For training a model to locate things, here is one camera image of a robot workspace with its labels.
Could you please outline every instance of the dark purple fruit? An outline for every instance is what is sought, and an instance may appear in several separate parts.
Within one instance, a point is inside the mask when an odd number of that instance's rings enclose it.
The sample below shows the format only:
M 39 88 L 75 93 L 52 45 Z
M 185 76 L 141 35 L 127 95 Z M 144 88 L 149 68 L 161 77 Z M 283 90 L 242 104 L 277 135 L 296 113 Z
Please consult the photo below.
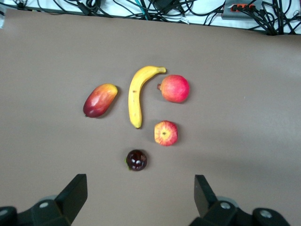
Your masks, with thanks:
M 141 171 L 146 167 L 146 155 L 140 150 L 132 150 L 128 153 L 126 163 L 129 170 Z

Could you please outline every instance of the yellow banana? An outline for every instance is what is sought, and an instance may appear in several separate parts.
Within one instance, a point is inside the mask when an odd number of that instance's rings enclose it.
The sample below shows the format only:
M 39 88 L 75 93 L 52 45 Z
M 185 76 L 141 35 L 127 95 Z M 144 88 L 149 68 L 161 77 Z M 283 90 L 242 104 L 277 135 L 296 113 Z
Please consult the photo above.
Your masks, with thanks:
M 130 121 L 135 128 L 139 129 L 142 124 L 142 113 L 140 107 L 140 91 L 143 84 L 158 73 L 165 73 L 166 68 L 156 66 L 145 66 L 133 76 L 128 92 L 128 113 Z

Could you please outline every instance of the brown table surface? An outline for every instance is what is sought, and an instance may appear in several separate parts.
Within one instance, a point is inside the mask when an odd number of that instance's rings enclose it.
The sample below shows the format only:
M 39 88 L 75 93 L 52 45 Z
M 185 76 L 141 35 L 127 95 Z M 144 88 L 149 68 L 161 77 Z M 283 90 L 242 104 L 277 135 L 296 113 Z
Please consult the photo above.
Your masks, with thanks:
M 0 30 L 0 206 L 24 211 L 86 173 L 88 199 L 73 225 L 186 226 L 198 216 L 194 175 L 216 195 L 280 212 L 301 212 L 301 37 L 130 19 L 11 10 Z M 143 126 L 129 121 L 134 73 L 162 65 L 190 83 L 186 102 L 142 92 Z M 108 114 L 86 118 L 87 96 L 113 83 Z M 179 141 L 154 142 L 170 120 Z M 123 162 L 149 156 L 141 172 Z

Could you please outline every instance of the metal screw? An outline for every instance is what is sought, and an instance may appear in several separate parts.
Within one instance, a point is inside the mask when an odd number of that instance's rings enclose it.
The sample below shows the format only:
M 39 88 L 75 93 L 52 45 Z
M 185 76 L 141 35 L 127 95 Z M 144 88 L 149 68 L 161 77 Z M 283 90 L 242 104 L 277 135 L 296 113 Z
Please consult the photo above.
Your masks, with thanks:
M 48 202 L 43 202 L 40 204 L 40 208 L 44 208 L 48 206 Z
M 268 212 L 267 210 L 261 210 L 260 215 L 262 215 L 264 218 L 271 218 L 272 214 Z
M 231 206 L 230 206 L 228 203 L 226 203 L 226 202 L 222 202 L 222 203 L 221 203 L 221 207 L 222 207 L 223 209 L 225 209 L 225 210 L 228 210 L 228 209 L 231 208 Z
M 0 216 L 3 216 L 3 215 L 5 215 L 5 214 L 7 214 L 8 213 L 8 210 L 1 210 L 0 211 Z

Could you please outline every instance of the apple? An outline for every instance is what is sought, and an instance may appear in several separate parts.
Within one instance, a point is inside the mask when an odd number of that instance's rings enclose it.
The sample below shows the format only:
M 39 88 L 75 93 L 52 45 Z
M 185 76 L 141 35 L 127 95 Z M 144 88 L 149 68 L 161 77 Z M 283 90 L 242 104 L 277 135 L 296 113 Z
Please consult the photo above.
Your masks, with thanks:
M 178 140 L 177 125 L 171 121 L 161 121 L 155 125 L 154 136 L 156 143 L 162 146 L 173 145 Z

